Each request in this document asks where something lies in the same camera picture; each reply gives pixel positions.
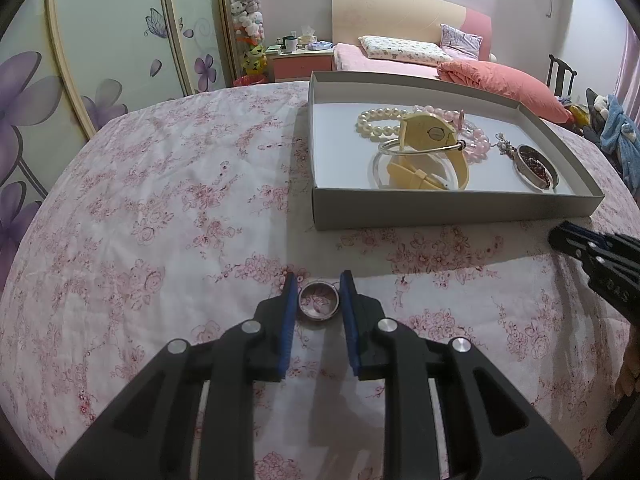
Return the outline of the person's right hand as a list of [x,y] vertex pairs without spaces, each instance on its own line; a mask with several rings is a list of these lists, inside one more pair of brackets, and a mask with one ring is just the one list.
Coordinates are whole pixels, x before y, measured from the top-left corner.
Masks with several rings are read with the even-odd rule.
[[620,374],[615,384],[615,396],[620,400],[623,396],[631,396],[639,391],[640,356],[639,341],[629,341],[625,350]]

